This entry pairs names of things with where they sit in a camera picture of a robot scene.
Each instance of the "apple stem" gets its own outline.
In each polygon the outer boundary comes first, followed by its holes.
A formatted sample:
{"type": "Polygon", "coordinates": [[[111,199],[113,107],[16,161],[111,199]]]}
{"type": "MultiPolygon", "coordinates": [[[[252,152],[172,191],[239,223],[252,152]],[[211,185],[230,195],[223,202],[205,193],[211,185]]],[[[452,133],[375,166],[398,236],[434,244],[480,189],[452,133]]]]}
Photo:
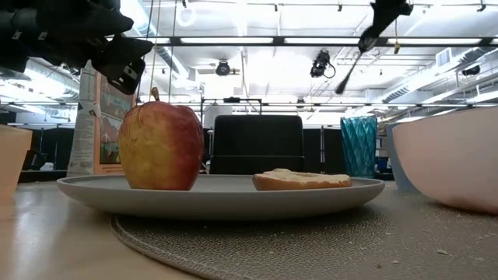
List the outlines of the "apple stem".
{"type": "Polygon", "coordinates": [[[154,96],[155,101],[160,101],[159,100],[159,90],[157,90],[157,88],[155,86],[150,89],[150,95],[154,96]]]}

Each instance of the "white bowl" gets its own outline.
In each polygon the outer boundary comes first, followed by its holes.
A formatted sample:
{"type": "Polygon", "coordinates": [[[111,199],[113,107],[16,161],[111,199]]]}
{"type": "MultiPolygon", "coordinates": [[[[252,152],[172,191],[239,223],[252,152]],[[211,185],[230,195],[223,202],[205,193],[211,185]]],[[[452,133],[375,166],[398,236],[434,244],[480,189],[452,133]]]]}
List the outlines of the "white bowl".
{"type": "Polygon", "coordinates": [[[419,191],[498,215],[498,107],[427,117],[393,132],[403,170],[419,191]]]}

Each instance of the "bread slice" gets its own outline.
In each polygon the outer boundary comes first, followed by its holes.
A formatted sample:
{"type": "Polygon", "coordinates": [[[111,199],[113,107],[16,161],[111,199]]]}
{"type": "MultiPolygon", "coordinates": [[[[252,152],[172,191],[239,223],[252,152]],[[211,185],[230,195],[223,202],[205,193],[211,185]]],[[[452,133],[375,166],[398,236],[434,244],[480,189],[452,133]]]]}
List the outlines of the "bread slice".
{"type": "Polygon", "coordinates": [[[258,191],[307,190],[352,186],[351,178],[348,175],[301,173],[285,169],[275,169],[263,174],[255,174],[252,181],[258,191]]]}

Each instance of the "woven placemat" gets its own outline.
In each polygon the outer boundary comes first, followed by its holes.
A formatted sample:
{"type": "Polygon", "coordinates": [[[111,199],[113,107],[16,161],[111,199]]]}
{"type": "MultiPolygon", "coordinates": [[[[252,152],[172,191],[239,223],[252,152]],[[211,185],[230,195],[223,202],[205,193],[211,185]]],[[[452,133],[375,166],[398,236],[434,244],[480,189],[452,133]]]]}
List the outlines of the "woven placemat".
{"type": "Polygon", "coordinates": [[[386,187],[363,207],[279,222],[117,215],[120,241],[194,275],[229,280],[498,279],[498,219],[386,187]]]}

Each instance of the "gray plate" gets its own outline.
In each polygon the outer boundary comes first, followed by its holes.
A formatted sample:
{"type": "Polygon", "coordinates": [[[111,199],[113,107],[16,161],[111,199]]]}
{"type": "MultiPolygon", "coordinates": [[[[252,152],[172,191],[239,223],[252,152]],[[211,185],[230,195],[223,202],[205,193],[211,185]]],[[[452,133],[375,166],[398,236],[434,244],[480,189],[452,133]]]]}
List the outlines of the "gray plate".
{"type": "Polygon", "coordinates": [[[105,212],[168,219],[268,220],[323,215],[361,206],[384,182],[353,178],[353,186],[302,191],[256,191],[251,176],[200,175],[191,191],[131,189],[122,175],[59,179],[59,189],[105,212]]]}

